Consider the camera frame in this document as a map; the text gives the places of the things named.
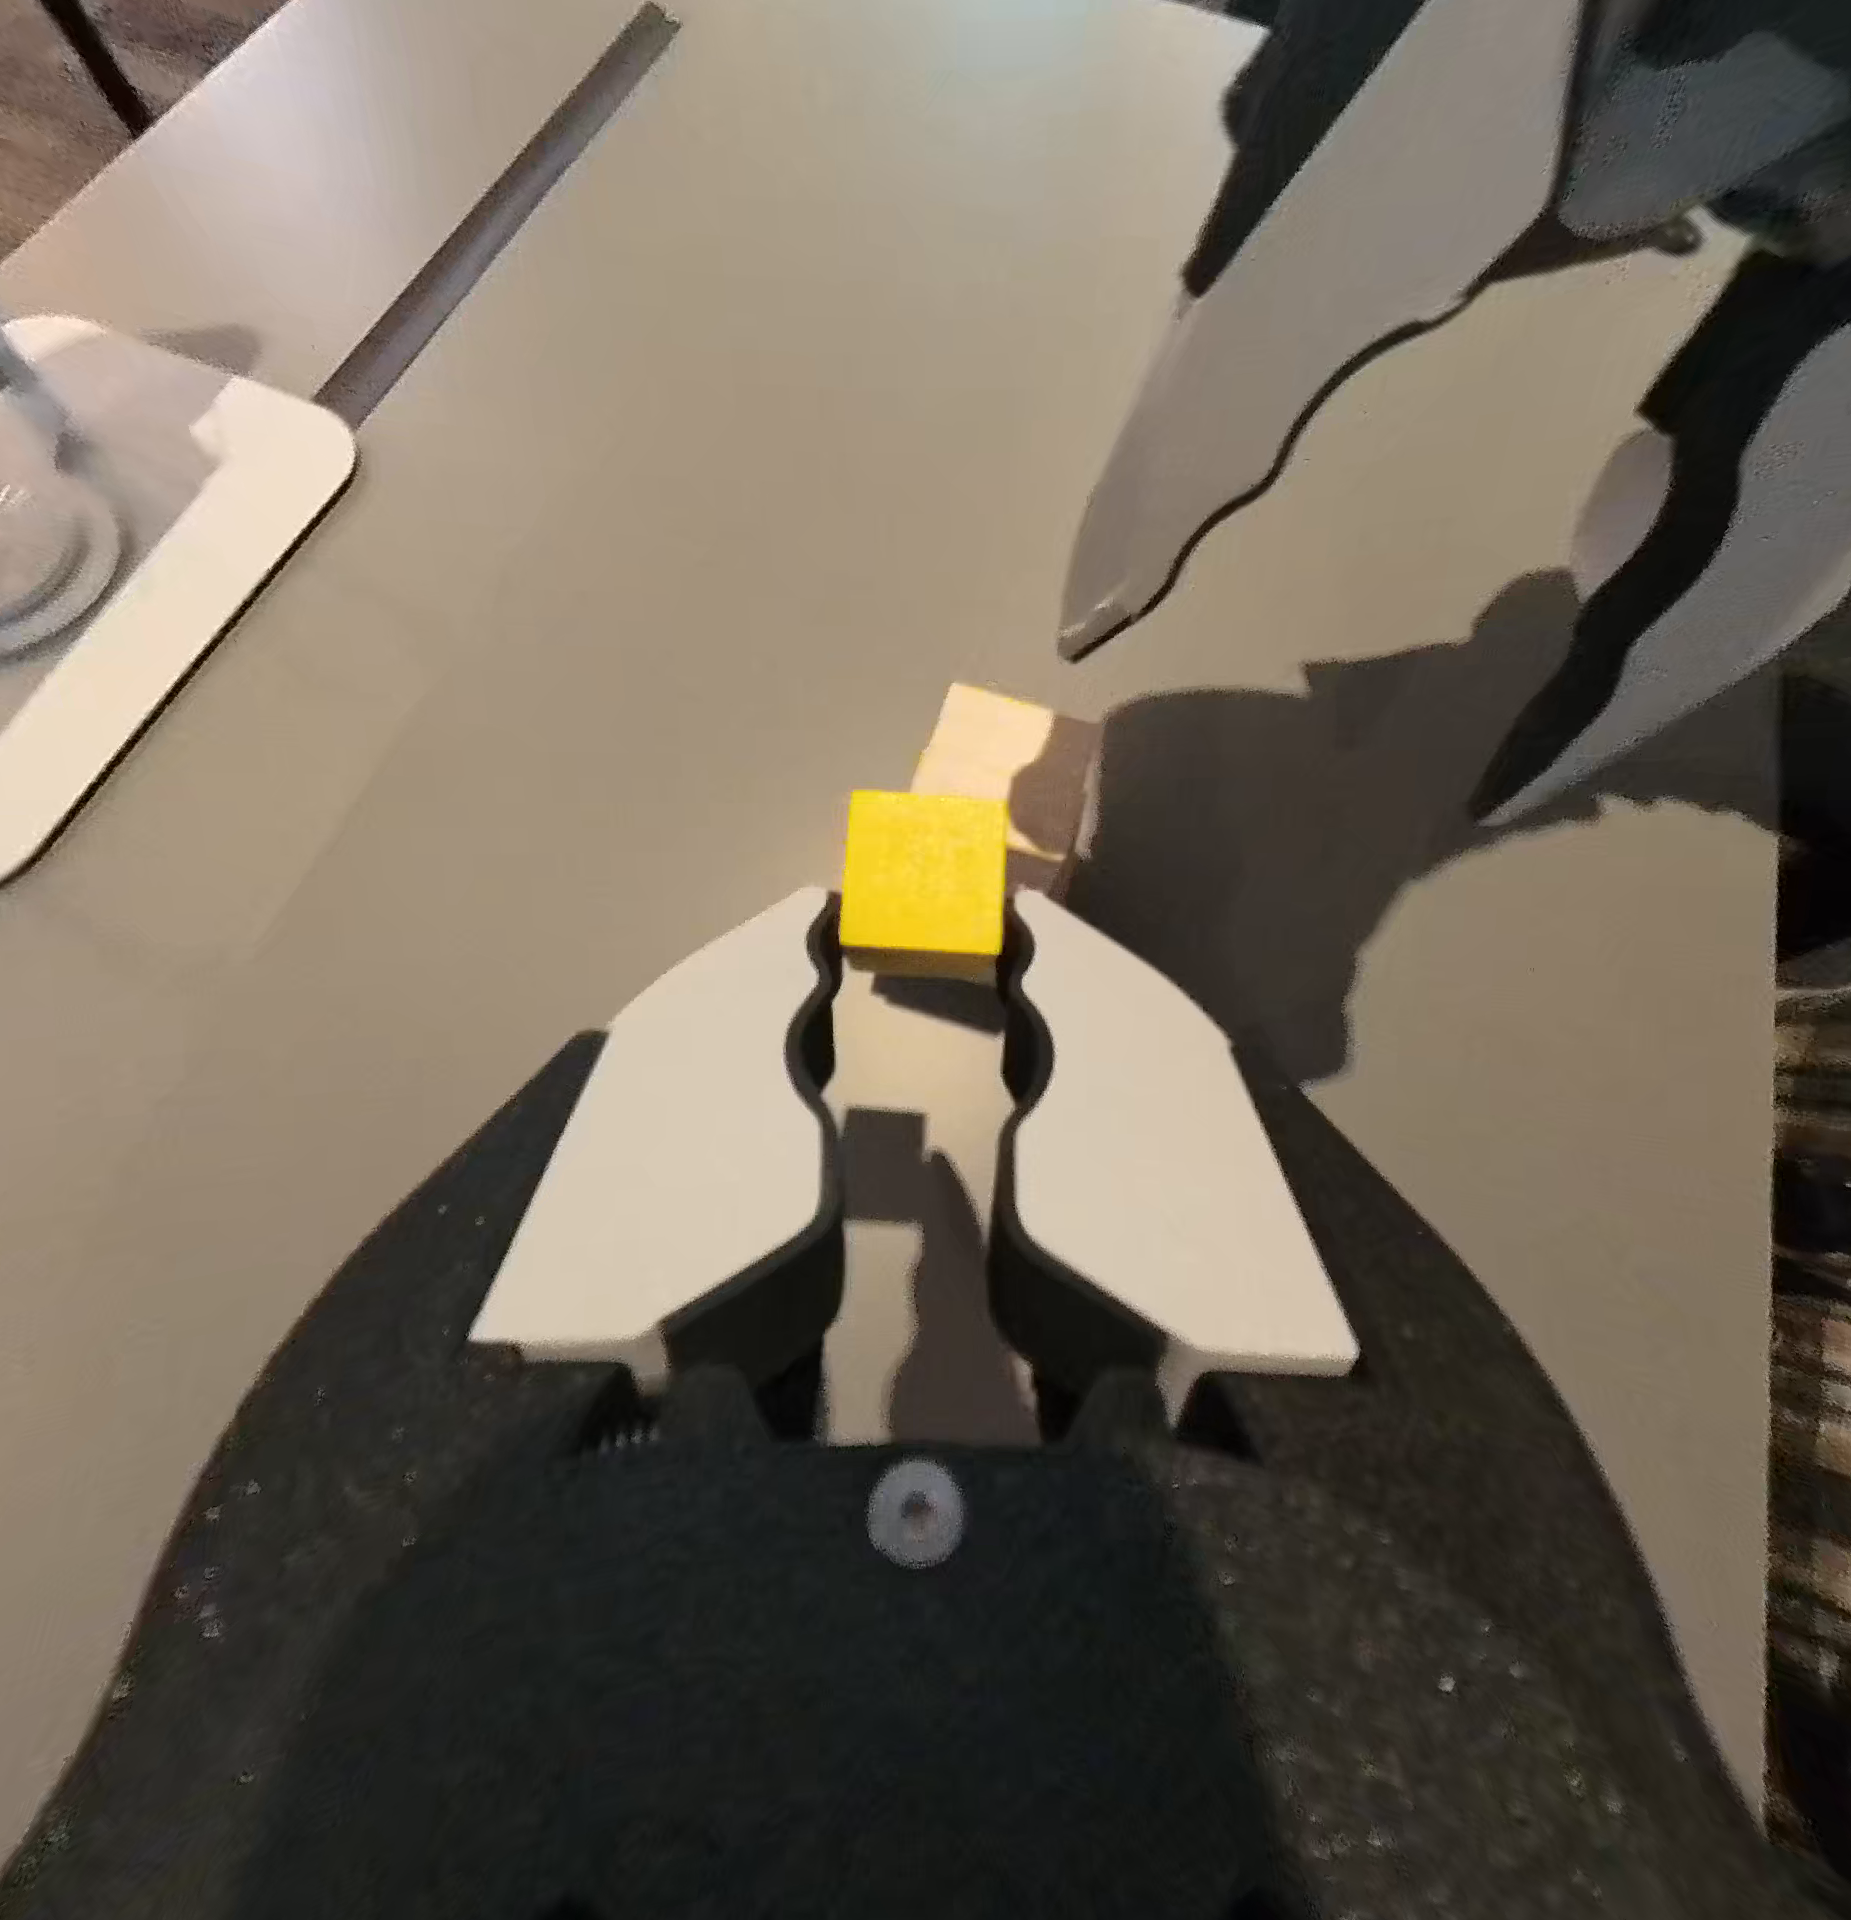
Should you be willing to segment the white placemat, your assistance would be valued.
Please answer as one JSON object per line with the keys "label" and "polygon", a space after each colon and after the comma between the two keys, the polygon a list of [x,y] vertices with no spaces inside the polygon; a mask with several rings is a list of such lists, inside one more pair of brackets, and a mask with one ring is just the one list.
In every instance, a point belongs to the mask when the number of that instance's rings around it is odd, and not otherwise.
{"label": "white placemat", "polygon": [[355,472],[328,408],[95,319],[0,319],[122,520],[106,600],[0,657],[0,888],[36,865]]}

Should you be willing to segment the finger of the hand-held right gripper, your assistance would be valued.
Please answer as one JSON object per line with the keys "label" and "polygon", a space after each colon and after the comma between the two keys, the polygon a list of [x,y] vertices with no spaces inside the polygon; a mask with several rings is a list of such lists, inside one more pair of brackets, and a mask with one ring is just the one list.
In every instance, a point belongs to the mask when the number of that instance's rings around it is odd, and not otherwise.
{"label": "finger of the hand-held right gripper", "polygon": [[1162,334],[1089,493],[1059,657],[1143,620],[1361,361],[1461,308],[1544,212],[1578,3],[1422,3]]}
{"label": "finger of the hand-held right gripper", "polygon": [[1851,593],[1851,298],[1718,298],[1643,418],[1662,499],[1473,790],[1483,824],[1685,720]]}

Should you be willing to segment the natural wooden cube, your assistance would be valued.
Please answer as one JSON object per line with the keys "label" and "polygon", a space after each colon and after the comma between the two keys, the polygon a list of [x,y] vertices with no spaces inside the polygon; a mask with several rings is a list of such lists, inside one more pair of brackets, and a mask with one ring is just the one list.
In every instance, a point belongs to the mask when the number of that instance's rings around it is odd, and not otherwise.
{"label": "natural wooden cube", "polygon": [[1008,888],[1062,900],[1095,832],[1101,723],[952,682],[909,793],[1001,800]]}

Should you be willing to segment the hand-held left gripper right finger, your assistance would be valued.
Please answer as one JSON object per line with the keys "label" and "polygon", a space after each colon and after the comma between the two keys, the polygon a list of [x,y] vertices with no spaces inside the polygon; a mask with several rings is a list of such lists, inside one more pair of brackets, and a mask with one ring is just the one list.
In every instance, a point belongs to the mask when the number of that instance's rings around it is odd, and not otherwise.
{"label": "hand-held left gripper right finger", "polygon": [[1361,1338],[1229,1032],[1042,891],[1008,902],[989,1312],[1037,1386],[1347,1380]]}

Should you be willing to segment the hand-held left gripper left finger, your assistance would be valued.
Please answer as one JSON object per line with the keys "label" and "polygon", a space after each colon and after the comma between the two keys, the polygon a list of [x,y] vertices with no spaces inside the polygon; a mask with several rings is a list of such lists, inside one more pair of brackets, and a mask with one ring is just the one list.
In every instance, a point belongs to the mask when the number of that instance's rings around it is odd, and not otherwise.
{"label": "hand-held left gripper left finger", "polygon": [[698,1364],[760,1386],[845,1299],[842,900],[794,888],[610,1023],[471,1341],[610,1363],[658,1392]]}

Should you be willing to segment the clear drinking glass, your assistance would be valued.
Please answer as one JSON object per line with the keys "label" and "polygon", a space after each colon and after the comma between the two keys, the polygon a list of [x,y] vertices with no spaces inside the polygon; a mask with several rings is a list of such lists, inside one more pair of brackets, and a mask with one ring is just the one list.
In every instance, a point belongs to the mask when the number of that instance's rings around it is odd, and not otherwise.
{"label": "clear drinking glass", "polygon": [[113,589],[127,537],[88,439],[0,325],[0,657],[59,642]]}

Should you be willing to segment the yellow wooden cube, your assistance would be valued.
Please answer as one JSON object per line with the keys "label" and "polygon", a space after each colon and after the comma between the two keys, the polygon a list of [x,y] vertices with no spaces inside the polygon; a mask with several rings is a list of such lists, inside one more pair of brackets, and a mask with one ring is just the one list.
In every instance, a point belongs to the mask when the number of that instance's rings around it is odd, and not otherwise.
{"label": "yellow wooden cube", "polygon": [[983,987],[1008,936],[1001,796],[859,786],[846,796],[842,952],[871,974]]}

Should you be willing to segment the plaid cloth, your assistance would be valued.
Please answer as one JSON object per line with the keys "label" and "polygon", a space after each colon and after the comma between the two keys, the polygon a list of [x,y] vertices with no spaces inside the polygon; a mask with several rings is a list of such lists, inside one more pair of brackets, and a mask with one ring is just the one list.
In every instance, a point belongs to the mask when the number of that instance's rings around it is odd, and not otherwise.
{"label": "plaid cloth", "polygon": [[1851,1911],[1851,678],[1783,678],[1769,1787]]}

